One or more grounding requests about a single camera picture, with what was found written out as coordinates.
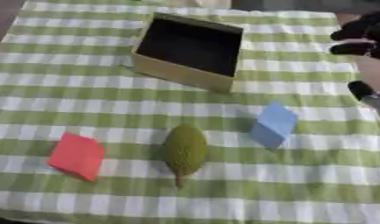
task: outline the durian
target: durian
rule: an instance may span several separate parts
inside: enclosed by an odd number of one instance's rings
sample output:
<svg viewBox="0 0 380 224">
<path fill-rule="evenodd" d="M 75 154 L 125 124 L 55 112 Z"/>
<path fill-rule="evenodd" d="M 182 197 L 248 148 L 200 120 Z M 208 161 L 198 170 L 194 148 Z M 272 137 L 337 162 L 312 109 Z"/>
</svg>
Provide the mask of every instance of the durian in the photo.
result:
<svg viewBox="0 0 380 224">
<path fill-rule="evenodd" d="M 173 129 L 163 144 L 164 160 L 175 174 L 176 186 L 183 186 L 183 177 L 196 172 L 205 163 L 207 140 L 202 132 L 188 124 Z"/>
</svg>

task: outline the block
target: block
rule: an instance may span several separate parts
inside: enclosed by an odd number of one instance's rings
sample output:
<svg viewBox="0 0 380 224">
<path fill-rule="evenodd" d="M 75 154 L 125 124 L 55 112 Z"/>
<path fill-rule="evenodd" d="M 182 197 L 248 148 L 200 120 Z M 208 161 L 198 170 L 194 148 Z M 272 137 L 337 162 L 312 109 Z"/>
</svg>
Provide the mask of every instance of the block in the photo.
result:
<svg viewBox="0 0 380 224">
<path fill-rule="evenodd" d="M 264 108 L 251 130 L 251 137 L 266 148 L 275 149 L 292 133 L 298 117 L 278 102 Z"/>
<path fill-rule="evenodd" d="M 104 158 L 104 148 L 94 139 L 65 133 L 47 164 L 68 175 L 94 181 Z"/>
</svg>

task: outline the blue block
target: blue block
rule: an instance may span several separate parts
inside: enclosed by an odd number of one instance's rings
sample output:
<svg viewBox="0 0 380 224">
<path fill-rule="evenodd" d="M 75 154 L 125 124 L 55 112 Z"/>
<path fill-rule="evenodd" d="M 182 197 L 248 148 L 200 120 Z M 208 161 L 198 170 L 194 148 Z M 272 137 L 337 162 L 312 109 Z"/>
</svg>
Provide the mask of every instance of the blue block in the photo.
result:
<svg viewBox="0 0 380 224">
<path fill-rule="evenodd" d="M 292 133 L 298 117 L 281 103 L 271 102 L 257 118 L 251 137 L 266 148 L 275 149 Z"/>
</svg>

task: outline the open box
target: open box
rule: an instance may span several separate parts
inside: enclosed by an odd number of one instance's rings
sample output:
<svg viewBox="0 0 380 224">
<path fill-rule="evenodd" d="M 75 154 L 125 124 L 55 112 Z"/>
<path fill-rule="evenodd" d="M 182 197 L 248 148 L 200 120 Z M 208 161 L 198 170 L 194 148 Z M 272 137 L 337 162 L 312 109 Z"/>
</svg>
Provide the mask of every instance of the open box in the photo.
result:
<svg viewBox="0 0 380 224">
<path fill-rule="evenodd" d="M 229 92 L 243 29 L 155 12 L 132 50 L 136 71 Z"/>
</svg>

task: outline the red cube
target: red cube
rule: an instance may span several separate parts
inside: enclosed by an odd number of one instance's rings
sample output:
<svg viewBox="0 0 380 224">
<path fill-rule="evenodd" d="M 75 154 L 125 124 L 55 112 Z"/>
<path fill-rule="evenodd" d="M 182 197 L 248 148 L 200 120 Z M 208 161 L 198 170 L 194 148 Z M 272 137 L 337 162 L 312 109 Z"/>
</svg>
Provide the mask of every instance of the red cube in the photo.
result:
<svg viewBox="0 0 380 224">
<path fill-rule="evenodd" d="M 104 148 L 94 139 L 65 133 L 47 164 L 66 174 L 94 181 L 103 158 Z"/>
</svg>

